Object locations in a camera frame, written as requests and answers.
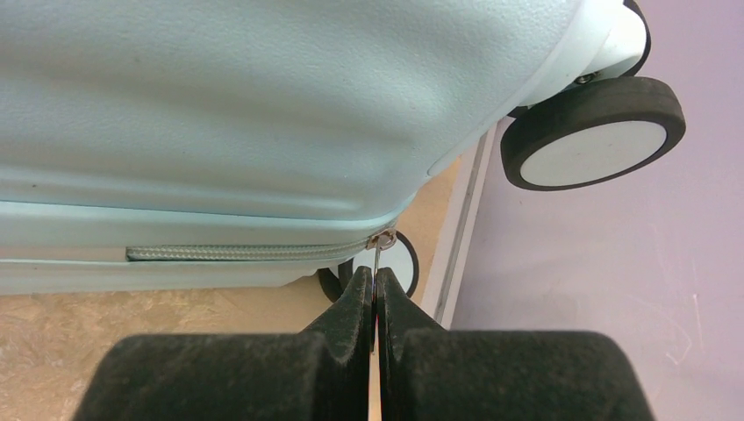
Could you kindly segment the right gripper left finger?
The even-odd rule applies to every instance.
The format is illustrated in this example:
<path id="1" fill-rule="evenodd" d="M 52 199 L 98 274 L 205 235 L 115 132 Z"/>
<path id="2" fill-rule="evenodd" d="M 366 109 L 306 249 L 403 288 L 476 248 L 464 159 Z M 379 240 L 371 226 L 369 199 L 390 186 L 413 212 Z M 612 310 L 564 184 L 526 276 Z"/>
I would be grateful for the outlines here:
<path id="1" fill-rule="evenodd" d="M 364 420 L 373 275 L 297 333 L 141 334 L 101 359 L 77 420 Z"/>

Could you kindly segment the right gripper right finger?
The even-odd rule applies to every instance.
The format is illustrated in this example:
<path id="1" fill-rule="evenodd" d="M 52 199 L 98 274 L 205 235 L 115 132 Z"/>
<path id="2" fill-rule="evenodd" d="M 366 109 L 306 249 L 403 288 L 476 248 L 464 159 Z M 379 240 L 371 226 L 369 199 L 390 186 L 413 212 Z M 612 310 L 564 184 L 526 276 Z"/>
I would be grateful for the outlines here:
<path id="1" fill-rule="evenodd" d="M 376 274 L 386 420 L 650 420 L 626 354 L 586 331 L 450 331 Z"/>

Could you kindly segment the light blue suitcase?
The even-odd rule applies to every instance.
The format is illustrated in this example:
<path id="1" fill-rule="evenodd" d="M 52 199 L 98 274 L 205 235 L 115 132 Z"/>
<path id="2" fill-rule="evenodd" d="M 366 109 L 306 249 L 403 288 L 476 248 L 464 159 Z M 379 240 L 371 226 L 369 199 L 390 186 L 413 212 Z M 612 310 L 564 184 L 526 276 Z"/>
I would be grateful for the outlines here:
<path id="1" fill-rule="evenodd" d="M 499 120 L 508 180 L 683 138 L 634 1 L 4 1 L 1 291 L 281 286 L 397 254 Z"/>

